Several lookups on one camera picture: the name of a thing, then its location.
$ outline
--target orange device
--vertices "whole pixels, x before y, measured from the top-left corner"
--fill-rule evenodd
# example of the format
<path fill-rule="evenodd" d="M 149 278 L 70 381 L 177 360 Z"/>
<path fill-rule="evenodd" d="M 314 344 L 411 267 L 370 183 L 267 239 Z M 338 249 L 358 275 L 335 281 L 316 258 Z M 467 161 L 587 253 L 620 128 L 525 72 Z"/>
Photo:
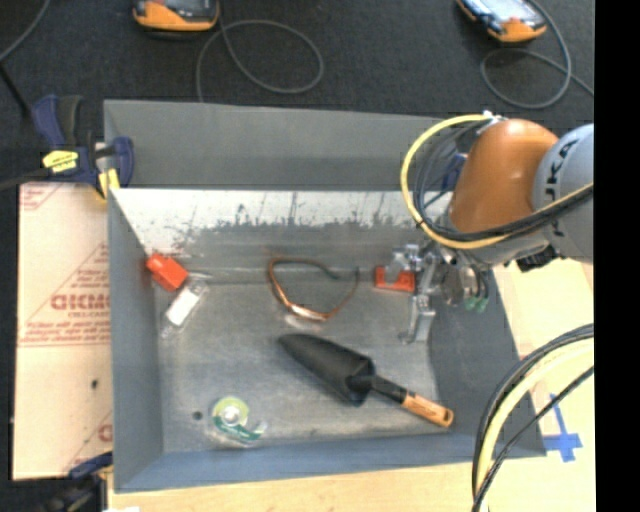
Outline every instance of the orange device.
<path fill-rule="evenodd" d="M 542 14 L 525 0 L 456 0 L 474 22 L 503 43 L 521 43 L 542 35 L 547 24 Z"/>
<path fill-rule="evenodd" d="M 218 21 L 217 0 L 134 0 L 133 18 L 160 32 L 203 32 Z"/>

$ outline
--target cable on floor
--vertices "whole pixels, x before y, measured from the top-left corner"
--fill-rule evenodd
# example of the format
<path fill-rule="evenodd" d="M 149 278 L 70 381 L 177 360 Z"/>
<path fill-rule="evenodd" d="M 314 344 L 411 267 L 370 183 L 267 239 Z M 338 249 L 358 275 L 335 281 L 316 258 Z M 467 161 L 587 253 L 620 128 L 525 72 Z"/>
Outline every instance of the cable on floor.
<path fill-rule="evenodd" d="M 269 21 L 269 20 L 241 20 L 241 21 L 235 21 L 233 23 L 230 23 L 229 25 L 226 25 L 222 19 L 222 14 L 220 14 L 220 17 L 218 19 L 218 25 L 220 27 L 220 30 L 218 32 L 215 32 L 208 40 L 207 42 L 204 44 L 204 46 L 202 47 L 202 49 L 200 50 L 199 54 L 198 54 L 198 61 L 196 64 L 196 77 L 195 77 L 195 82 L 196 82 L 196 89 L 197 89 L 197 95 L 198 95 L 198 100 L 200 102 L 204 102 L 204 96 L 202 94 L 202 85 L 201 85 L 201 81 L 202 81 L 202 60 L 204 59 L 204 56 L 207 52 L 207 50 L 209 49 L 209 47 L 213 44 L 214 41 L 216 41 L 220 36 L 222 36 L 222 39 L 224 41 L 225 47 L 227 48 L 227 51 L 229 52 L 229 55 L 231 56 L 231 59 L 233 60 L 234 64 L 236 65 L 236 67 L 245 75 L 245 77 L 247 77 L 249 80 L 251 80 L 254 84 L 258 85 L 259 87 L 273 92 L 273 93 L 277 93 L 277 94 L 300 94 L 306 91 L 311 90 L 312 88 L 314 88 L 319 82 L 320 80 L 322 80 L 322 77 L 324 76 L 324 60 L 322 58 L 322 54 L 320 53 L 320 50 L 318 50 L 317 46 L 313 43 L 313 41 L 311 41 L 311 39 L 309 39 L 306 35 L 304 35 L 302 32 L 299 32 L 298 30 L 295 30 L 287 25 L 283 25 L 282 23 L 278 23 L 276 21 Z M 310 49 L 311 51 L 314 53 L 317 63 L 318 63 L 318 72 L 316 74 L 316 76 L 313 78 L 313 80 L 311 80 L 310 82 L 308 82 L 305 85 L 299 86 L 299 87 L 277 87 L 271 84 L 268 84 L 266 82 L 264 82 L 263 80 L 260 80 L 259 78 L 257 78 L 253 73 L 251 73 L 240 61 L 240 59 L 238 58 L 238 56 L 236 55 L 234 49 L 233 49 L 233 45 L 231 44 L 231 41 L 229 40 L 229 36 L 228 36 L 228 32 L 230 30 L 234 30 L 240 27 L 247 27 L 247 26 L 267 26 L 267 27 L 272 27 L 278 30 L 282 30 L 284 32 L 288 32 L 296 37 L 298 37 L 299 39 L 301 39 Z"/>
<path fill-rule="evenodd" d="M 562 67 L 562 65 L 558 64 L 557 62 L 549 59 L 548 57 L 537 53 L 537 52 L 532 52 L 530 50 L 524 50 L 522 48 L 499 48 L 497 50 L 494 50 L 492 52 L 490 52 L 489 54 L 487 54 L 484 59 L 482 60 L 482 62 L 480 63 L 480 72 L 482 74 L 482 79 L 484 80 L 485 84 L 487 85 L 487 87 L 491 90 L 491 92 L 493 92 L 493 94 L 495 94 L 498 98 L 500 98 L 501 100 L 514 105 L 516 107 L 520 107 L 520 108 L 525 108 L 525 109 L 530 109 L 530 110 L 536 110 L 536 109 L 543 109 L 546 107 L 549 107 L 553 104 L 555 104 L 556 102 L 558 102 L 566 93 L 567 89 L 569 88 L 569 85 L 571 83 L 571 80 L 573 80 L 575 83 L 577 83 L 580 87 L 582 87 L 587 93 L 589 93 L 591 96 L 595 96 L 595 93 L 593 91 L 593 89 L 591 87 L 589 87 L 583 80 L 577 78 L 576 76 L 573 75 L 573 64 L 571 62 L 571 55 L 569 53 L 569 49 L 564 41 L 564 38 L 562 37 L 562 34 L 560 33 L 560 30 L 558 29 L 558 27 L 556 26 L 555 22 L 553 21 L 553 18 L 551 18 L 551 16 L 538 4 L 536 3 L 534 0 L 528 0 L 536 9 L 538 9 L 538 11 L 540 11 L 540 14 L 545 18 L 545 20 L 547 21 L 547 23 L 549 24 L 549 26 L 551 27 L 551 31 L 553 32 L 553 34 L 556 36 L 556 39 L 558 40 L 558 44 L 560 45 L 560 51 L 562 52 L 562 56 L 564 58 L 564 62 L 565 62 L 565 66 Z M 494 59 L 497 56 L 500 55 L 505 55 L 505 54 L 522 54 L 522 55 L 526 55 L 528 57 L 533 57 L 535 59 L 538 59 L 548 65 L 550 65 L 551 67 L 562 71 L 565 73 L 565 77 L 564 77 L 564 81 L 562 82 L 562 85 L 560 86 L 560 89 L 548 100 L 546 101 L 542 101 L 539 103 L 524 103 L 524 102 L 520 102 L 517 100 L 514 100 L 513 98 L 507 96 L 506 94 L 500 92 L 492 83 L 491 80 L 489 78 L 489 75 L 487 73 L 487 64 L 489 61 L 491 61 L 492 59 Z"/>
<path fill-rule="evenodd" d="M 20 46 L 27 39 L 27 37 L 29 37 L 31 33 L 36 29 L 36 27 L 40 24 L 40 21 L 42 20 L 42 18 L 44 18 L 44 15 L 46 14 L 50 3 L 51 3 L 51 0 L 44 0 L 44 3 L 42 4 L 40 11 L 38 12 L 34 20 L 31 22 L 31 25 L 29 25 L 27 29 L 22 33 L 22 35 L 20 35 L 18 39 L 16 39 L 13 43 L 11 43 L 6 50 L 0 53 L 0 63 L 3 60 L 5 60 L 7 57 L 9 57 L 9 55 L 11 55 L 18 48 L 18 46 Z"/>

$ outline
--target yellow cable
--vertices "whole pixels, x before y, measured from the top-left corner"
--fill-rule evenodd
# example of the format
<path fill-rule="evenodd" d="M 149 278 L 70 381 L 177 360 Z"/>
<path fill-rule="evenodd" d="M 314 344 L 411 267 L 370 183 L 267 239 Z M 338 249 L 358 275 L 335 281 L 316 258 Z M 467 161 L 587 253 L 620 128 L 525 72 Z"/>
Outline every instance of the yellow cable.
<path fill-rule="evenodd" d="M 411 199 L 411 194 L 409 192 L 409 186 L 407 183 L 407 179 L 408 179 L 408 175 L 409 175 L 409 166 L 411 165 L 411 162 L 413 160 L 413 158 L 415 157 L 415 154 L 418 152 L 418 150 L 422 147 L 422 145 L 429 140 L 431 137 L 433 137 L 433 135 L 435 135 L 436 133 L 438 133 L 441 130 L 444 130 L 445 128 L 448 128 L 450 126 L 455 126 L 457 124 L 462 124 L 462 123 L 468 123 L 468 122 L 475 122 L 475 121 L 483 121 L 483 120 L 489 120 L 491 119 L 492 116 L 489 114 L 468 114 L 468 115 L 463 115 L 463 116 L 457 116 L 457 117 L 452 117 L 451 119 L 446 119 L 444 121 L 441 121 L 435 125 L 433 125 L 431 128 L 429 128 L 426 132 L 424 132 L 422 135 L 420 135 L 420 137 L 418 137 L 415 142 L 412 144 L 412 146 L 409 148 L 409 151 L 407 152 L 404 161 L 402 163 L 402 168 L 400 170 L 400 187 L 402 188 L 402 196 L 404 198 L 404 202 L 407 205 L 407 208 L 409 209 L 409 212 L 411 213 L 411 216 L 413 217 L 413 219 L 416 221 L 416 223 L 422 228 L 422 230 L 434 241 L 444 245 L 445 247 L 451 247 L 452 249 L 480 249 L 482 247 L 488 247 L 490 245 L 496 244 L 498 242 L 501 242 L 502 240 L 505 240 L 507 238 L 509 238 L 510 236 L 513 236 L 514 234 L 517 233 L 510 233 L 510 234 L 506 234 L 506 235 L 497 235 L 497 236 L 491 236 L 491 237 L 487 237 L 487 238 L 482 238 L 480 240 L 471 240 L 471 241 L 460 241 L 460 240 L 452 240 L 450 238 L 447 238 L 445 236 L 439 235 L 438 233 L 436 233 L 435 231 L 433 231 L 429 226 L 427 226 L 427 224 L 424 222 L 424 219 L 422 218 L 422 215 L 420 214 L 420 212 L 416 209 L 416 207 L 413 204 L 413 201 Z M 547 206 L 545 206 L 544 208 L 541 208 L 540 210 L 538 210 L 538 212 L 543 212 L 545 210 L 548 210 L 564 201 L 567 201 L 569 199 L 571 199 L 573 196 L 583 192 L 584 190 L 588 189 L 589 187 L 593 186 L 593 182 L 588 183 L 587 185 L 571 192 L 570 194 L 567 194 L 566 196 L 562 197 L 561 199 L 558 199 L 552 203 L 549 203 Z"/>
<path fill-rule="evenodd" d="M 496 410 L 496 413 L 494 414 L 484 436 L 484 441 L 482 449 L 480 451 L 480 456 L 478 458 L 478 466 L 476 471 L 476 475 L 478 476 L 478 478 L 476 479 L 476 492 L 482 486 L 482 483 L 490 470 L 493 449 L 496 445 L 500 430 L 502 429 L 502 426 L 504 425 L 507 417 L 513 411 L 513 408 L 518 405 L 522 397 L 535 384 L 542 380 L 542 377 L 544 375 L 549 373 L 560 364 L 593 351 L 594 340 L 593 338 L 589 338 L 586 340 L 582 340 L 581 342 L 577 342 L 577 344 L 572 348 L 571 351 L 563 352 L 550 361 L 548 360 L 548 358 L 552 354 L 548 354 L 547 361 L 545 362 L 545 360 L 543 359 L 542 366 L 538 366 L 537 368 L 533 369 L 513 388 L 512 391 L 509 392 L 509 394 L 500 404 L 500 407 Z"/>

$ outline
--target black carpet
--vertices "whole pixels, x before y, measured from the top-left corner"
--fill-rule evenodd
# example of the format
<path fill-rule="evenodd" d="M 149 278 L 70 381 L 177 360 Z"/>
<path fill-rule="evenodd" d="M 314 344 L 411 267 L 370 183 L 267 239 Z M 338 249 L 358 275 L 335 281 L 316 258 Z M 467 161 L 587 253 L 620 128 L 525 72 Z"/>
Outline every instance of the black carpet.
<path fill-rule="evenodd" d="M 36 17 L 42 0 L 0 0 L 0 55 Z M 52 0 L 41 23 L 1 62 L 29 103 L 54 93 L 84 97 L 78 132 L 102 134 L 105 98 L 198 101 L 199 51 L 217 31 L 190 40 L 149 37 L 134 22 L 130 0 Z M 594 87 L 595 0 L 545 0 L 562 33 L 574 76 Z M 248 80 L 222 38 L 202 58 L 204 101 L 447 118 L 490 110 L 539 122 L 561 136 L 594 121 L 594 100 L 572 82 L 542 109 L 514 106 L 483 82 L 482 59 L 499 45 L 464 18 L 454 0 L 225 0 L 223 21 L 271 20 L 306 35 L 325 63 L 320 82 L 301 94 L 277 94 Z M 291 34 L 264 25 L 229 33 L 238 56 L 275 86 L 300 87 L 317 73 L 314 53 Z M 561 65 L 551 31 L 525 46 Z M 490 66 L 495 85 L 522 103 L 552 97 L 564 75 L 531 57 L 508 56 Z M 0 179 L 39 167 L 43 141 L 0 79 Z M 61 482 L 10 482 L 15 365 L 16 191 L 0 192 L 0 510 L 31 510 Z"/>

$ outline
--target gray bin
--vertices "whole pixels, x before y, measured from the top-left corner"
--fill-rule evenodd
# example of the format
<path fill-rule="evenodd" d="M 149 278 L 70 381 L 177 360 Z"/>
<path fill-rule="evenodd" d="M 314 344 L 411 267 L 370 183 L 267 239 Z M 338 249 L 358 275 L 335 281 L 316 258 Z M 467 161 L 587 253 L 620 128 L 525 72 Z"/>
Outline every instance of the gray bin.
<path fill-rule="evenodd" d="M 116 492 L 471 460 L 483 408 L 517 361 L 495 284 L 483 314 L 436 301 L 430 339 L 402 345 L 408 298 L 371 281 L 392 247 L 423 236 L 396 182 L 408 145 L 433 122 L 105 103 L 105 138 L 127 135 L 136 148 L 135 183 L 109 197 Z M 168 340 L 158 327 L 173 295 L 144 267 L 153 251 L 210 276 L 209 294 Z M 357 266 L 363 278 L 336 317 L 296 324 L 269 290 L 274 255 Z M 307 296 L 322 301 L 325 285 L 313 279 L 304 276 Z M 303 331 L 371 356 L 380 374 L 452 408 L 453 426 L 373 395 L 359 408 L 341 402 L 275 341 Z M 227 395 L 248 403 L 250 422 L 268 423 L 249 448 L 210 435 L 210 407 Z M 525 400 L 507 435 L 533 414 Z M 519 447 L 514 456 L 544 453 L 535 429 Z"/>

